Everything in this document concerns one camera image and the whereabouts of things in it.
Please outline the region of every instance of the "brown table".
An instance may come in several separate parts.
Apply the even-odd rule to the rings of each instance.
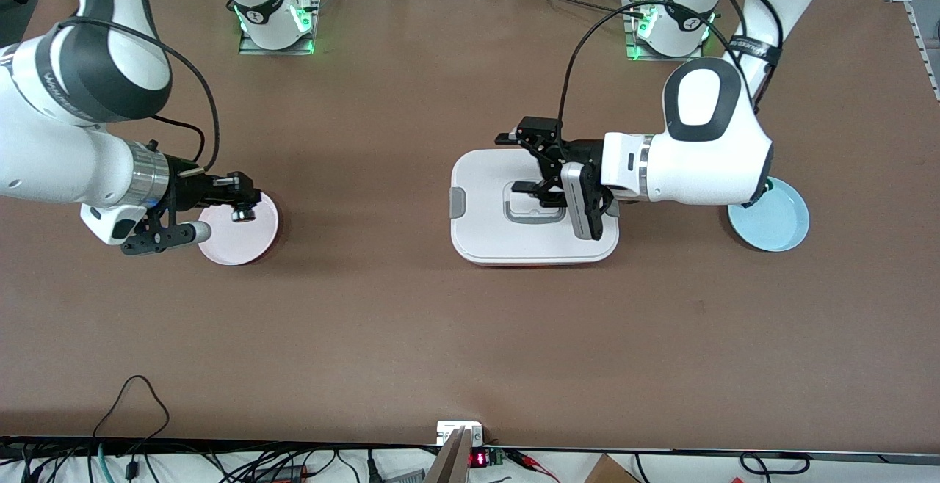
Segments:
[[[528,446],[940,452],[940,114],[899,4],[816,0],[788,40],[759,119],[812,212],[795,251],[743,247],[723,209],[639,204],[600,264],[483,269],[450,243],[451,166],[554,114],[597,12],[336,0],[315,55],[271,58],[235,55],[225,0],[151,2],[214,88],[217,171],[252,175],[286,229],[244,268],[124,258],[78,206],[4,200],[0,433],[90,433],[143,373],[165,436],[426,443],[472,418]],[[29,36],[74,6],[40,0]],[[662,130],[675,64],[629,62],[621,29],[579,58],[570,139]],[[208,128],[174,68],[164,114]],[[141,386],[122,412],[106,433],[159,422]]]

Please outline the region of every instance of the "plug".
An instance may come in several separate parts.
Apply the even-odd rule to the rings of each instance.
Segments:
[[[523,467],[526,470],[531,470],[532,472],[538,472],[536,469],[534,469],[534,467],[530,463],[530,460],[532,458],[528,457],[527,455],[524,455],[519,450],[504,450],[504,453],[506,453],[506,459],[510,460],[511,462],[516,463],[517,465]]]
[[[375,460],[372,459],[372,450],[369,450],[369,460],[366,464],[369,466],[369,483],[383,483],[379,468],[375,466]]]
[[[140,464],[138,462],[129,462],[124,468],[124,479],[131,481],[140,473]]]

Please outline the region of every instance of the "light blue plate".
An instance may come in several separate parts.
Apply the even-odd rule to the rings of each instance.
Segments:
[[[793,186],[768,176],[770,189],[750,208],[728,206],[735,232],[749,245],[767,252],[786,252],[809,232],[809,209]]]

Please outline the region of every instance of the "white plate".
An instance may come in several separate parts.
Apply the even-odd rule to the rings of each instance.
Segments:
[[[232,222],[232,206],[209,206],[199,215],[212,229],[208,240],[199,243],[199,250],[220,265],[245,265],[260,258],[271,248],[278,236],[278,207],[268,195],[261,193],[251,222]]]
[[[771,189],[750,208],[728,206],[728,218],[749,245],[766,252],[784,252],[806,238],[809,209],[793,186],[772,176],[767,179]]]

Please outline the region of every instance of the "robotic arm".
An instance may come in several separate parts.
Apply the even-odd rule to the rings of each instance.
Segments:
[[[303,0],[232,0],[262,48],[285,48],[309,31]],[[110,21],[156,38],[148,0],[79,0],[78,18]],[[208,175],[156,143],[108,134],[110,122],[157,114],[172,75],[161,48],[118,29],[57,26],[0,49],[0,195],[81,203],[81,217],[103,242],[128,255],[158,253],[211,235],[178,211],[228,204],[250,221],[261,195],[241,172]],[[168,225],[161,222],[168,214]]]
[[[679,3],[708,15],[716,1]],[[769,0],[783,37],[810,1]],[[694,48],[696,35],[682,29],[684,23],[693,27],[686,15],[668,6],[655,9],[652,15],[668,21],[655,23],[653,30],[661,29],[649,42],[672,48],[668,52],[682,51],[686,42]],[[737,56],[728,52],[722,59],[703,57],[679,66],[662,91],[665,132],[608,132],[602,141],[566,142],[560,121],[527,117],[513,133],[499,135],[497,145],[518,144],[536,156],[543,176],[538,184],[517,182],[513,191],[536,197],[545,208],[568,208],[575,236],[594,240],[601,238],[601,217],[613,199],[712,206],[756,202],[764,192],[773,144],[756,121],[748,93],[759,92],[783,41],[761,1],[746,0],[743,14],[748,33],[739,28],[731,47],[741,51],[745,75],[732,65]],[[694,28],[703,29],[701,22]]]

